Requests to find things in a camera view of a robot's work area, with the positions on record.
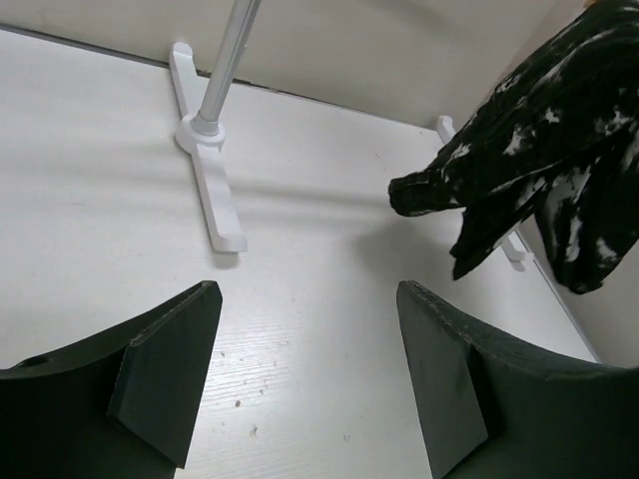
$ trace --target white wall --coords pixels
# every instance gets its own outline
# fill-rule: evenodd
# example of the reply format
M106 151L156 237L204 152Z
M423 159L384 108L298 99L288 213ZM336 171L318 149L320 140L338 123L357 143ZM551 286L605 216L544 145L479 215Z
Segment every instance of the white wall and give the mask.
M239 77L427 125L459 122L556 1L265 0ZM0 21L210 69L232 0L3 0Z

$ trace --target black and white fabric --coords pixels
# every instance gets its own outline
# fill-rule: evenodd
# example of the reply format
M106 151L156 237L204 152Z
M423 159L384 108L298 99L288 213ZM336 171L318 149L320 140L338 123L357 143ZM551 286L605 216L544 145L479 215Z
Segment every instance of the black and white fabric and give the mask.
M591 6L388 192L406 217L465 208L455 279L534 215L558 282L600 287L639 238L639 0Z

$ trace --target white wood grain surface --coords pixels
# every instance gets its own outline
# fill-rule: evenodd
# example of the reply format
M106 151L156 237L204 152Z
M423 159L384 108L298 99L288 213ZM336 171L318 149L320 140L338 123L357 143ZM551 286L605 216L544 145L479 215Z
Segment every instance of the white wood grain surface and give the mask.
M388 181L433 158L435 132L234 86L224 157L250 251L218 255L172 138L167 70L7 32L0 65L0 367L217 280L225 305L181 479L430 477L402 279L591 359L534 267L497 251L453 283L459 212L407 220L387 206Z

